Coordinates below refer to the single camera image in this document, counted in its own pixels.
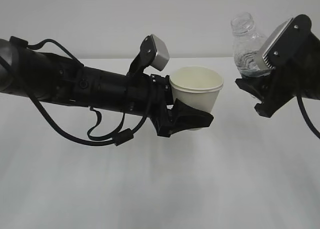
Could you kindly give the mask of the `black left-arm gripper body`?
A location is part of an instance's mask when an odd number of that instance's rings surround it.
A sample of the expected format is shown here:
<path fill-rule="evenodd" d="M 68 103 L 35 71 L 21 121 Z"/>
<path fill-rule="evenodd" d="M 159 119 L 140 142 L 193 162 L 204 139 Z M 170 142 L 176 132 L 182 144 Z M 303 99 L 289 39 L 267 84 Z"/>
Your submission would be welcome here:
<path fill-rule="evenodd" d="M 129 113 L 142 116 L 133 133 L 150 119 L 158 136 L 170 137 L 173 134 L 172 110 L 168 106 L 173 105 L 174 100 L 168 76 L 143 73 L 129 85 L 129 102 Z"/>

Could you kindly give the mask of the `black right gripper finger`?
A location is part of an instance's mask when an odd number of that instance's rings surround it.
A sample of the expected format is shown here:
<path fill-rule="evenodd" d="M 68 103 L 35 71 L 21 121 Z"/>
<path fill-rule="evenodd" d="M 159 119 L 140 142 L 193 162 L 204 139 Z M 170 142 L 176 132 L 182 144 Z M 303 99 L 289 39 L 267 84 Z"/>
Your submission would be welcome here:
<path fill-rule="evenodd" d="M 251 94 L 261 102 L 269 97 L 270 76 L 237 78 L 235 83 L 239 89 Z"/>

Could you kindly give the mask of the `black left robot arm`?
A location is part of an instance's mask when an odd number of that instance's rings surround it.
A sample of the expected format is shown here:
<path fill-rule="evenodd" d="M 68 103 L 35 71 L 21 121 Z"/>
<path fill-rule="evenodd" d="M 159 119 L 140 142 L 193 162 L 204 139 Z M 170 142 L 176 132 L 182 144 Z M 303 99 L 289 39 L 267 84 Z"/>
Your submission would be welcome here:
<path fill-rule="evenodd" d="M 14 36 L 0 41 L 0 91 L 29 98 L 49 125 L 68 140 L 88 146 L 119 145 L 132 139 L 147 119 L 160 137 L 207 128 L 214 119 L 209 112 L 174 98 L 168 76 L 145 74 L 147 67 L 162 71 L 170 59 L 165 43 L 154 34 L 145 37 L 126 74 L 85 66 L 69 51 L 65 56 L 42 52 L 46 43 L 47 39 L 29 44 Z M 102 136 L 88 131 L 83 140 L 61 129 L 43 103 L 89 108 L 98 122 L 101 110 L 141 119 L 132 129 L 118 125 Z"/>

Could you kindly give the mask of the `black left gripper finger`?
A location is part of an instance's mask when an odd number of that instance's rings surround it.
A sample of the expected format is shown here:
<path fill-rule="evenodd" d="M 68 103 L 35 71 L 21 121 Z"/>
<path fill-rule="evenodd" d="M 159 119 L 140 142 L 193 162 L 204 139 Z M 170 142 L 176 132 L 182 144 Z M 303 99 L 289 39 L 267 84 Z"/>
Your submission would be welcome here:
<path fill-rule="evenodd" d="M 170 111 L 172 124 L 169 129 L 170 136 L 182 131 L 208 128 L 214 120 L 210 112 L 191 107 L 179 99 L 173 101 Z"/>

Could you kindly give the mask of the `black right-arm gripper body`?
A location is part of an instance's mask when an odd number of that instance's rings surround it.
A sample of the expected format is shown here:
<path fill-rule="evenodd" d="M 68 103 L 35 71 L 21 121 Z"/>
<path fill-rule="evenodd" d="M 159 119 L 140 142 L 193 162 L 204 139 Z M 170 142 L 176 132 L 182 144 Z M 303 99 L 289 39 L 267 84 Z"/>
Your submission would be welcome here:
<path fill-rule="evenodd" d="M 312 32 L 295 56 L 272 72 L 269 96 L 254 109 L 260 116 L 270 118 L 297 95 L 320 99 L 320 40 Z"/>

